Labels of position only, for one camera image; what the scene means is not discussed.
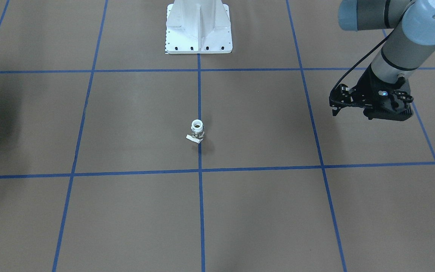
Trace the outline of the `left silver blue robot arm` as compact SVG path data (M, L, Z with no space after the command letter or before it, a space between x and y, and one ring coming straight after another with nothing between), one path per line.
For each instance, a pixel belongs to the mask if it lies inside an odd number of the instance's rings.
M368 119L403 122L413 116L409 77L435 52L435 0L343 0L344 31L390 29L376 57L352 88L338 80L329 94L332 115L363 109Z

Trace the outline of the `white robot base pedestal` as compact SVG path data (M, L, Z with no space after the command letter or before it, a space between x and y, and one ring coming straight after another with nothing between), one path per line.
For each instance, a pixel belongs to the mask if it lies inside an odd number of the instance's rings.
M221 0L175 0L166 11L165 53L233 51L230 8Z

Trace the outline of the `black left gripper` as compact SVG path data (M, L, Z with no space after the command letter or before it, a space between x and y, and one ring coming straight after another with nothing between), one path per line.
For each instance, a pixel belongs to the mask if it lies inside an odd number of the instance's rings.
M382 81L373 72L371 64L359 78L355 88L349 88L345 84L338 84L329 95L329 106L332 108L332 115L335 117L345 107L357 107L354 100L354 93L358 91L365 96L367 103L373 105L375 110L404 110L405 103L400 102L395 90L399 90L405 83L403 74L396 74L393 83Z

